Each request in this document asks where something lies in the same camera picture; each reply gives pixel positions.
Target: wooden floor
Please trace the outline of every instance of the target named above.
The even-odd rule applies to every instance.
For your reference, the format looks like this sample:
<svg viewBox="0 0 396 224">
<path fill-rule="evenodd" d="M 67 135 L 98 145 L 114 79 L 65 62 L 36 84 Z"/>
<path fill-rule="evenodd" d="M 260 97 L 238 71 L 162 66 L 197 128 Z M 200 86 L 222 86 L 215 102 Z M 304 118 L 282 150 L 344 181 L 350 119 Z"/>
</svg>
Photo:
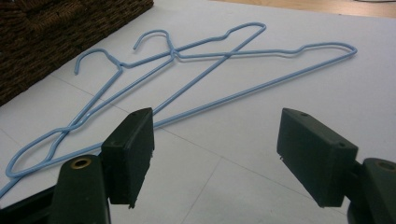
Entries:
<svg viewBox="0 0 396 224">
<path fill-rule="evenodd" d="M 216 0 L 266 7 L 283 7 L 353 16 L 396 18 L 396 3 L 368 3 L 353 0 Z"/>
</svg>

